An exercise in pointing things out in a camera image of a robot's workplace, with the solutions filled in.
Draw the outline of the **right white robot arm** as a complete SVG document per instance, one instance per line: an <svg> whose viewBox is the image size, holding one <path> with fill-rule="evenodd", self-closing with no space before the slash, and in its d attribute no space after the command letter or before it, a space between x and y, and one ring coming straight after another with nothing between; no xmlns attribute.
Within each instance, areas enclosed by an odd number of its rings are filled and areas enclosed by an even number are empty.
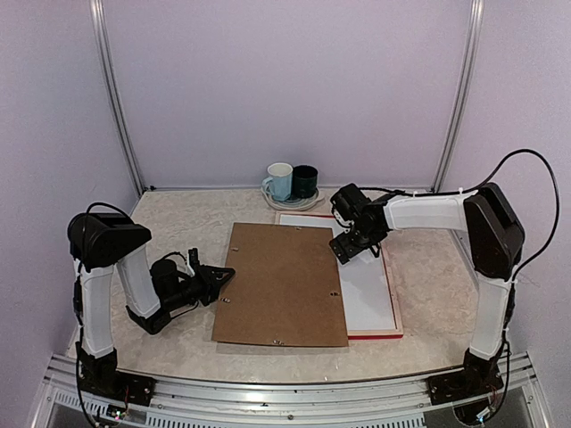
<svg viewBox="0 0 571 428"><path fill-rule="evenodd" d="M470 266L477 281L476 326L468 352L491 360L501 351L515 307L516 271L525 231L502 190L495 184L447 194L388 193L375 200L355 184L330 199L344 231L329 245L341 264L364 251L374 256L392 232L442 229L467 236Z"/></svg>

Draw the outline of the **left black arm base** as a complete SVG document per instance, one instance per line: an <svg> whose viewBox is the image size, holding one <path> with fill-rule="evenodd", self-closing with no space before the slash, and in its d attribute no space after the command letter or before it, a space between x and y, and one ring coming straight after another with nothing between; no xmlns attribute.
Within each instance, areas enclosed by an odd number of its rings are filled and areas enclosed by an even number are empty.
<svg viewBox="0 0 571 428"><path fill-rule="evenodd" d="M79 389L100 397L149 407L156 380L147 375L131 374L117 368L117 350L96 358L79 350Z"/></svg>

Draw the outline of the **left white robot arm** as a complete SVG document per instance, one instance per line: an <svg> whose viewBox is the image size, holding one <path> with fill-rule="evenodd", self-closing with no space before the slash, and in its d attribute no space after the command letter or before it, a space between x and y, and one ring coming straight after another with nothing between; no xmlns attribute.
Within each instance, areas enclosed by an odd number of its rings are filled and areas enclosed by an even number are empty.
<svg viewBox="0 0 571 428"><path fill-rule="evenodd" d="M74 311L82 331L78 352L91 359L115 358L111 285L119 276L129 318L151 335L198 305L209 306L236 274L231 267L204 265L198 250L150 263L151 231L118 213L80 213L68 226L70 254L77 271Z"/></svg>

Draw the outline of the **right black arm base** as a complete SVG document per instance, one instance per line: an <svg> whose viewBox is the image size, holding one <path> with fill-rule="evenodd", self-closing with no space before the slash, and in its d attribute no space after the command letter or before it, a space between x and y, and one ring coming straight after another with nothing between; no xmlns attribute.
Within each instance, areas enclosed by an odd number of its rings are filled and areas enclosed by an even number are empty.
<svg viewBox="0 0 571 428"><path fill-rule="evenodd" d="M431 404L441 405L472 398L504 387L498 361L503 348L490 359L466 350L462 368L456 372L429 376L426 380Z"/></svg>

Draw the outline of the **brown backing board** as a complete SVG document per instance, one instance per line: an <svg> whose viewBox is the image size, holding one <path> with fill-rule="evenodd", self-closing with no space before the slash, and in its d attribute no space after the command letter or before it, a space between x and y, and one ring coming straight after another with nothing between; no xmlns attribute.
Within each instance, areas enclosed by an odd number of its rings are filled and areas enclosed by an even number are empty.
<svg viewBox="0 0 571 428"><path fill-rule="evenodd" d="M235 223L211 338L272 347L344 348L348 333L329 228Z"/></svg>

